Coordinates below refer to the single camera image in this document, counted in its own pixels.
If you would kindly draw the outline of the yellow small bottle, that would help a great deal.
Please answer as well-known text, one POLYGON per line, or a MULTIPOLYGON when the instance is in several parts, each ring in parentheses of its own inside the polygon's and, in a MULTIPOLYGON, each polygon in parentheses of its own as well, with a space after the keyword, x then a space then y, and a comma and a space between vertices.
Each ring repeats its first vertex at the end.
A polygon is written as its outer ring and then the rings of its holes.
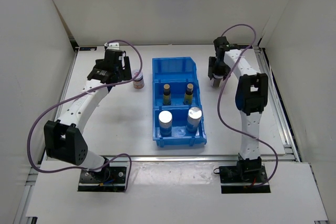
POLYGON ((184 94, 184 104, 185 105, 191 105, 192 104, 192 100, 193 100, 193 89, 194 86, 192 83, 188 83, 186 86, 186 91, 184 94))
POLYGON ((163 86, 163 104, 171 105, 171 89, 169 84, 163 86))

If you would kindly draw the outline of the silver-lid shaker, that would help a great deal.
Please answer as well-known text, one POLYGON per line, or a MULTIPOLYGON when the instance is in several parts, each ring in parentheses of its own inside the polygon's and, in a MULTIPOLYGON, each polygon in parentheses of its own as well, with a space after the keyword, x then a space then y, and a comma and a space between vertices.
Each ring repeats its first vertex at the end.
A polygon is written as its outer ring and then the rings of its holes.
POLYGON ((163 137, 170 136, 172 132, 173 117, 169 111, 161 111, 159 114, 160 134, 163 137))
POLYGON ((191 107, 187 114, 186 129, 190 132, 196 132, 202 118, 202 110, 199 107, 191 107))

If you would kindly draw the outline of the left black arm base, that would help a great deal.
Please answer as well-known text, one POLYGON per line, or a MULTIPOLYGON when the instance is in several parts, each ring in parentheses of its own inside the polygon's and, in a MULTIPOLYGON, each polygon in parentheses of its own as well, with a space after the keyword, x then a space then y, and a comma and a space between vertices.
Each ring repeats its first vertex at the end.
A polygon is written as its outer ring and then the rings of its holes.
POLYGON ((129 165, 117 163, 105 171, 80 173, 77 191, 123 193, 128 184, 129 165))

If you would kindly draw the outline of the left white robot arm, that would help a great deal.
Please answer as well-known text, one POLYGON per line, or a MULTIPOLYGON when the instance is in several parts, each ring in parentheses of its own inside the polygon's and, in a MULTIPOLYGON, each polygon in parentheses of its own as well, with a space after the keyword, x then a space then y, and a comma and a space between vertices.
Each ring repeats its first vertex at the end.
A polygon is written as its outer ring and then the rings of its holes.
POLYGON ((120 83, 131 79, 129 57, 124 51, 107 48, 103 59, 97 59, 82 89, 84 96, 73 101, 68 110, 56 121, 48 121, 44 126, 46 153, 49 157, 83 167, 98 182, 109 180, 110 169, 104 166, 105 157, 88 150, 82 133, 100 101, 112 89, 103 87, 89 92, 101 85, 120 83))

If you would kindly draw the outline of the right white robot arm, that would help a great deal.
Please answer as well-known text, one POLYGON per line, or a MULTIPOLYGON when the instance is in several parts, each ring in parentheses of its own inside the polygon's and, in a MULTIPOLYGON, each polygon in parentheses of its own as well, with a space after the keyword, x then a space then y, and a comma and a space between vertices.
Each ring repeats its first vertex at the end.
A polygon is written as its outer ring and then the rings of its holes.
POLYGON ((237 44, 228 42, 225 36, 214 40, 215 56, 208 60, 208 77, 213 87, 219 87, 221 81, 228 78, 231 68, 238 80, 235 104, 241 116, 241 146, 238 161, 228 177, 247 182, 254 180, 261 170, 259 142, 259 124, 264 108, 268 103, 268 77, 259 73, 247 62, 239 59, 241 51, 237 44))

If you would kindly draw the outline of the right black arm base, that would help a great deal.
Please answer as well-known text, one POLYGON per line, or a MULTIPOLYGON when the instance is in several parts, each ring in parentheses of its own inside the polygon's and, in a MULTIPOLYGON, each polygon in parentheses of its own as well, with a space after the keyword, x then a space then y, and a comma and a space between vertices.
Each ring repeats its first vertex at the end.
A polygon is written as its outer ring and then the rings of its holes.
POLYGON ((214 168, 213 173, 219 175, 222 194, 268 194, 271 193, 267 181, 265 166, 261 170, 241 177, 236 166, 219 166, 214 168))

